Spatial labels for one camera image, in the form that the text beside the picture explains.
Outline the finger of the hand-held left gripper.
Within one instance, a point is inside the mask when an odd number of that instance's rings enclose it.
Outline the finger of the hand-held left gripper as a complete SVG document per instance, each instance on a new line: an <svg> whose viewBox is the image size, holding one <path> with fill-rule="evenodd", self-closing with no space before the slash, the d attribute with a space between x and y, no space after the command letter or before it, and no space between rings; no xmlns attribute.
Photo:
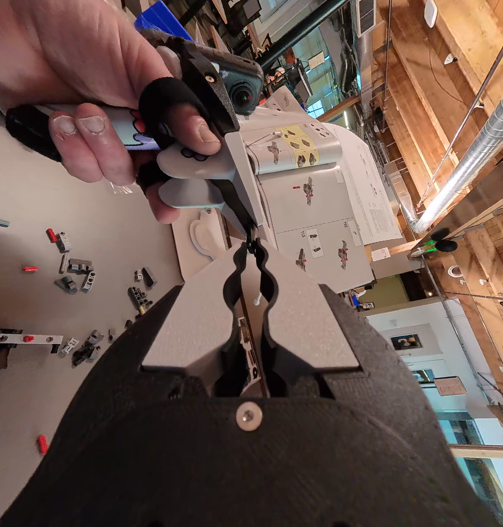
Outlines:
<svg viewBox="0 0 503 527"><path fill-rule="evenodd" d="M211 157L210 180L222 194L222 214L241 233L253 238L262 225L262 209L255 176L241 134L222 139L220 151Z"/></svg>

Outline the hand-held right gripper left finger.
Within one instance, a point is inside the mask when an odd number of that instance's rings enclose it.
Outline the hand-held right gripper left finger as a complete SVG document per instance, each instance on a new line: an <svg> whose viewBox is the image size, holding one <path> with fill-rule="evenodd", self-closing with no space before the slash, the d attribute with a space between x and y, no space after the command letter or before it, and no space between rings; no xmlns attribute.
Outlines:
<svg viewBox="0 0 503 527"><path fill-rule="evenodd" d="M184 283L143 359L143 370L199 378L215 396L242 393L247 359L236 305L246 260L243 242Z"/></svg>

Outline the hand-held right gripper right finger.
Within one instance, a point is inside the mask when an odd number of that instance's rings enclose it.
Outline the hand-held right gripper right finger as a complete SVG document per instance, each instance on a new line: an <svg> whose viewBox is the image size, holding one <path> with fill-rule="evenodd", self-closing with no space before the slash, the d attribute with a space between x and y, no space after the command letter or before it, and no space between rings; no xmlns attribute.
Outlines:
<svg viewBox="0 0 503 527"><path fill-rule="evenodd" d="M320 285L273 245L260 241L261 359L270 396L301 379L356 372L356 358Z"/></svg>

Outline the black angled lego piece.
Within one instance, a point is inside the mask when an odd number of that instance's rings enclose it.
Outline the black angled lego piece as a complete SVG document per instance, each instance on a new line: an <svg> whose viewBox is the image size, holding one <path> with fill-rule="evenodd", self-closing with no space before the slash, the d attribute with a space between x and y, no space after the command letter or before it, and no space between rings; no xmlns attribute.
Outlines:
<svg viewBox="0 0 503 527"><path fill-rule="evenodd" d="M263 263L265 259L265 253L260 243L260 238L257 234L257 229L251 227L246 232L246 247L248 253L255 257L255 262L258 270L262 273Z"/></svg>

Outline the long light grey lego beam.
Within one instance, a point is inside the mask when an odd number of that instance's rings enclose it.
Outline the long light grey lego beam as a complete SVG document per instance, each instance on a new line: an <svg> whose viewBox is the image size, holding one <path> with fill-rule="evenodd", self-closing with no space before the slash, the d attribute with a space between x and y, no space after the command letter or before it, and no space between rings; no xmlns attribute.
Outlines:
<svg viewBox="0 0 503 527"><path fill-rule="evenodd" d="M23 343L23 336L34 335L35 341L31 344ZM0 345L50 345L59 346L62 344L64 337L62 335L37 335L28 333L0 333Z"/></svg>

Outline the dark grey angled lego beam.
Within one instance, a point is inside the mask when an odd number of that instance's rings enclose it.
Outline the dark grey angled lego beam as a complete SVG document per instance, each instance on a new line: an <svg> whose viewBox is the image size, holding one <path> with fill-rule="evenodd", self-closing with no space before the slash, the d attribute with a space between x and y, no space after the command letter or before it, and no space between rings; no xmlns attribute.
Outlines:
<svg viewBox="0 0 503 527"><path fill-rule="evenodd" d="M139 287L129 287L128 296L141 316L153 305L153 301L149 300L147 294Z"/></svg>

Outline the lego instruction booklet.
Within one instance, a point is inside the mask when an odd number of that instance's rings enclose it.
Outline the lego instruction booklet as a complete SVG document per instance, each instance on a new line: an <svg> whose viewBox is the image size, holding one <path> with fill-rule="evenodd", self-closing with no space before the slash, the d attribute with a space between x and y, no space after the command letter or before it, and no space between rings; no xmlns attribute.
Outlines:
<svg viewBox="0 0 503 527"><path fill-rule="evenodd" d="M369 284L365 247L400 232L367 143L311 117L286 87L239 119L278 251L336 293Z"/></svg>

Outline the cluster of dark lego connectors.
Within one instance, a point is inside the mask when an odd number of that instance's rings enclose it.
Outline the cluster of dark lego connectors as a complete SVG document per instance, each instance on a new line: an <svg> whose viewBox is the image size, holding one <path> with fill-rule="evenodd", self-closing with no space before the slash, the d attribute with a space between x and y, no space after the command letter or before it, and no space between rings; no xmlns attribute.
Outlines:
<svg viewBox="0 0 503 527"><path fill-rule="evenodd" d="M100 351L100 343L104 335L98 330L94 330L90 336L80 344L80 341L75 338L70 338L61 348L57 354L65 357L71 355L72 367L77 367L86 361L94 361L97 359L97 353Z"/></svg>

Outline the cluster of grey lego connectors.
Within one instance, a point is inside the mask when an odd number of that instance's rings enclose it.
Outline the cluster of grey lego connectors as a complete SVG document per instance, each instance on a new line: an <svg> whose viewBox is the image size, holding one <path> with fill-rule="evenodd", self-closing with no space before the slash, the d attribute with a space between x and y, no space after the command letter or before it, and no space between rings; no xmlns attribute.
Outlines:
<svg viewBox="0 0 503 527"><path fill-rule="evenodd" d="M93 262L70 258L68 253L62 254L58 272L60 277L54 281L54 284L71 295L75 295L79 291L89 292L96 281Z"/></svg>

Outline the person's left hand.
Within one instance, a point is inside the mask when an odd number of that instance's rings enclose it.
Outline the person's left hand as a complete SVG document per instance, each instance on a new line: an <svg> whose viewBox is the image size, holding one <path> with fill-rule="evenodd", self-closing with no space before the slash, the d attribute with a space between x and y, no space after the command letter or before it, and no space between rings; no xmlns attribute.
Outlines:
<svg viewBox="0 0 503 527"><path fill-rule="evenodd" d="M136 109L144 88L181 78L169 50L158 52L106 1L0 1L0 124L7 110L77 104L53 112L49 132L62 165L86 183L136 182L156 151L128 151L101 105Z"/></svg>

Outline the blue storage bin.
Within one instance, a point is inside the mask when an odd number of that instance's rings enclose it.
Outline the blue storage bin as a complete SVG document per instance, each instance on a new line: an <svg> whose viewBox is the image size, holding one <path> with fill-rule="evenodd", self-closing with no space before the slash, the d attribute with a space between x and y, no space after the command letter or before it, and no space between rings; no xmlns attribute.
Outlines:
<svg viewBox="0 0 503 527"><path fill-rule="evenodd" d="M163 1L156 1L138 15L134 26L138 31L156 30L186 41L194 41Z"/></svg>

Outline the red pin with grey connector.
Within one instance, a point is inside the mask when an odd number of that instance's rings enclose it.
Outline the red pin with grey connector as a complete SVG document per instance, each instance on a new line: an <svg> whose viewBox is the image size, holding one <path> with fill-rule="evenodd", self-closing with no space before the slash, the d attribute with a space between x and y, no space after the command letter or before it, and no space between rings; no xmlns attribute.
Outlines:
<svg viewBox="0 0 503 527"><path fill-rule="evenodd" d="M56 234L53 229L48 228L46 234L51 243L54 243L61 254L67 254L72 250L72 245L69 241L68 236L65 232L59 232Z"/></svg>

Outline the wooden ceiling beams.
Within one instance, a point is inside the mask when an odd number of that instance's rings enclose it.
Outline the wooden ceiling beams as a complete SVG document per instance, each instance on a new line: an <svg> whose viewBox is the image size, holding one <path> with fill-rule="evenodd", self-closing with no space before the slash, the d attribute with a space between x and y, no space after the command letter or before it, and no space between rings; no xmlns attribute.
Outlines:
<svg viewBox="0 0 503 527"><path fill-rule="evenodd" d="M372 125L423 214L503 98L503 1L376 1Z"/></svg>

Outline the silver ventilation duct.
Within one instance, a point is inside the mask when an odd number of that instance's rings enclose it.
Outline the silver ventilation duct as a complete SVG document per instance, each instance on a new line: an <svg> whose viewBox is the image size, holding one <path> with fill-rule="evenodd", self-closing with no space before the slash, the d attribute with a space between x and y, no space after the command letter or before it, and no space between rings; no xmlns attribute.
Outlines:
<svg viewBox="0 0 503 527"><path fill-rule="evenodd" d="M417 234L427 231L434 221L451 204L456 196L488 165L503 149L503 98L488 118L479 135L454 169L445 186L428 205L423 215L412 226Z"/></svg>

